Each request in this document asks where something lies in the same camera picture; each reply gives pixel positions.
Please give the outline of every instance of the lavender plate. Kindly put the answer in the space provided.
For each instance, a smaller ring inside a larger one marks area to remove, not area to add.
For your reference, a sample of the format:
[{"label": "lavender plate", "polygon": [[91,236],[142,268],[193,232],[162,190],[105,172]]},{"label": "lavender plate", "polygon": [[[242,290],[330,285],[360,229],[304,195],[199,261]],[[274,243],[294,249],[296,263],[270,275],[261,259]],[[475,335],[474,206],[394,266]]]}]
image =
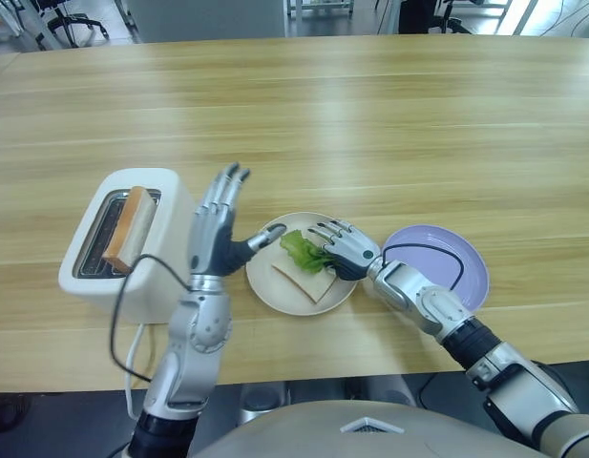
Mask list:
[{"label": "lavender plate", "polygon": [[[489,294],[489,271],[481,255],[463,237],[439,226],[416,224],[393,233],[383,249],[400,243],[423,243],[443,248],[457,255],[464,264],[464,273],[453,292],[464,306],[474,312]],[[459,274],[459,263],[440,251],[423,247],[390,249],[386,260],[400,260],[419,270],[428,280],[446,288],[451,287]]]}]

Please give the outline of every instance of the plate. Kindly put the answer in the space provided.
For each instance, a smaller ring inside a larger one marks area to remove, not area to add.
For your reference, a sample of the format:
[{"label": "plate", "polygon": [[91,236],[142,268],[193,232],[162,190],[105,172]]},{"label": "plate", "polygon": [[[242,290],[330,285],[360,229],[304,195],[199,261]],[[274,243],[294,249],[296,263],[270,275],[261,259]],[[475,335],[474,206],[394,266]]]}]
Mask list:
[{"label": "plate", "polygon": [[[273,219],[263,229],[272,224],[285,224],[287,232],[300,229],[303,237],[322,245],[325,241],[306,229],[318,222],[329,222],[333,219],[319,213],[290,213]],[[283,250],[277,240],[258,252],[245,267],[250,286],[269,307],[288,315],[319,315],[341,304],[355,288],[357,281],[336,279],[320,301],[315,303],[296,284],[272,267],[273,260],[280,256]]]},{"label": "plate", "polygon": [[[453,289],[464,306],[474,312],[489,294],[489,271],[481,255],[463,237],[443,227],[416,224],[393,233],[383,249],[398,243],[424,243],[448,250],[464,264],[464,274]],[[424,274],[433,283],[451,287],[459,274],[459,264],[451,256],[429,248],[393,248],[386,260],[400,260]]]}]

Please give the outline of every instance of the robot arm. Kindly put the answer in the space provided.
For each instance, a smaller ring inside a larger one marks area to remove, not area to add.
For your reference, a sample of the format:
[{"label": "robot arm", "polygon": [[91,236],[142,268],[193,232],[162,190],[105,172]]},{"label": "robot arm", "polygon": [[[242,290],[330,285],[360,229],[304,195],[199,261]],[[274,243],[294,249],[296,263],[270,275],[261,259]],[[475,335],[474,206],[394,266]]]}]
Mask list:
[{"label": "robot arm", "polygon": [[276,224],[246,241],[232,241],[235,206],[249,170],[228,166],[207,190],[190,233],[188,290],[169,322],[169,341],[123,458],[185,457],[220,371],[230,337],[230,299],[223,277],[278,239]]},{"label": "robot arm", "polygon": [[384,265],[376,245],[345,222],[315,229],[335,255],[340,272],[373,281],[375,292],[394,310],[434,336],[466,370],[480,390],[488,390],[485,410],[504,435],[551,456],[589,456],[589,415],[564,389],[510,344],[475,318],[461,300],[398,260]]}]

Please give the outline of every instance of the bread slice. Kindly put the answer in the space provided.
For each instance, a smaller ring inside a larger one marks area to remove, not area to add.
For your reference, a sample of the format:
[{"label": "bread slice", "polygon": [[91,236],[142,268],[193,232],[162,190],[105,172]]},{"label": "bread slice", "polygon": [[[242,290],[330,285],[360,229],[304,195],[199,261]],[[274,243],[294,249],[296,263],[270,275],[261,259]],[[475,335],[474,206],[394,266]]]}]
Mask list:
[{"label": "bread slice", "polygon": [[305,272],[294,263],[294,260],[287,255],[285,250],[271,265],[301,288],[315,303],[320,301],[336,280],[334,273],[325,269],[322,269],[317,274]]},{"label": "bread slice", "polygon": [[130,273],[131,265],[141,254],[156,210],[157,205],[145,188],[131,188],[102,258],[119,272]]}]

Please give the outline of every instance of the lettuce leaf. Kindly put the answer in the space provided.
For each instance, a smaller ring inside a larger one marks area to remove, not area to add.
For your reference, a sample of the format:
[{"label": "lettuce leaf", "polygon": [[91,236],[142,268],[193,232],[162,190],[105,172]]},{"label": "lettuce leaf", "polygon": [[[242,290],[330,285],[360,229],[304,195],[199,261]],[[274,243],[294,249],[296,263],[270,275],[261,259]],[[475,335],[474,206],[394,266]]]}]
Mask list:
[{"label": "lettuce leaf", "polygon": [[317,274],[328,262],[332,262],[329,253],[305,239],[301,231],[288,232],[279,244],[296,265],[310,274]]}]

